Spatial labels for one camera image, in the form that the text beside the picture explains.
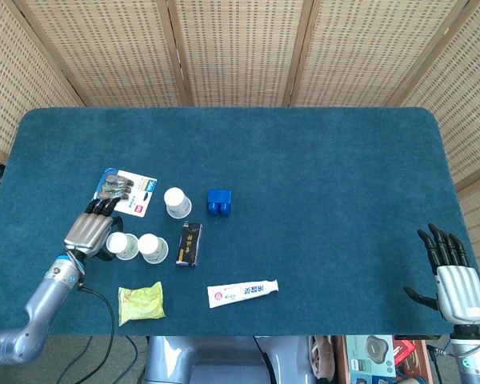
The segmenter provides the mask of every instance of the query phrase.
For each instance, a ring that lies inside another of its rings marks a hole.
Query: floor
[[[116,337],[110,356],[99,372],[86,383],[103,384],[136,384],[146,362],[146,338],[133,337],[133,342],[138,350],[138,358],[131,369],[120,379],[125,369],[132,363],[135,350],[131,343],[124,337]],[[22,366],[0,366],[0,383],[7,384],[67,384],[74,383],[102,360],[108,345],[107,336],[93,337],[87,352],[64,374],[58,382],[59,376],[66,366],[73,361],[86,348],[88,337],[82,336],[50,336],[46,342],[41,356],[31,364]],[[436,346],[444,346],[446,337],[433,343]],[[455,361],[452,358],[438,358],[442,380],[448,384],[460,384]],[[197,367],[194,370],[191,384],[207,383],[219,384],[246,383],[258,384],[254,378],[264,370],[261,366],[241,368],[237,366],[221,366],[213,370],[206,366]]]

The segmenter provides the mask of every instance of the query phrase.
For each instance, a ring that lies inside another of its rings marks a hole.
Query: yellow-green package
[[[119,287],[119,326],[129,320],[164,318],[162,284],[139,290]]]

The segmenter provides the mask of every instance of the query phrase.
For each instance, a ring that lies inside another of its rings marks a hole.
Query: blue plastic block
[[[212,216],[216,216],[217,214],[229,216],[231,213],[231,191],[209,190],[208,212],[210,212]]]

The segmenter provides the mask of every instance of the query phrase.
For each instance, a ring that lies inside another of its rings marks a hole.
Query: table
[[[144,218],[125,232],[170,248],[160,265],[87,263],[86,285],[118,310],[118,287],[162,282],[166,318],[120,334],[444,334],[416,235],[428,222],[468,235],[437,123],[419,108],[49,108],[22,120],[0,190],[0,329],[22,308],[107,167],[155,177]],[[203,224],[196,268],[176,266],[183,220],[163,193],[181,187]],[[206,212],[208,189],[233,191],[228,218]],[[209,309],[206,287],[277,279],[279,292]],[[73,292],[54,334],[108,334],[95,297]]]

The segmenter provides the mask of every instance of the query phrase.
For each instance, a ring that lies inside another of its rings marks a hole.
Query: toothpaste tube
[[[240,282],[228,286],[209,286],[208,301],[210,302],[210,308],[215,308],[248,298],[257,298],[276,290],[279,290],[277,280],[273,282],[267,280],[263,282]]]

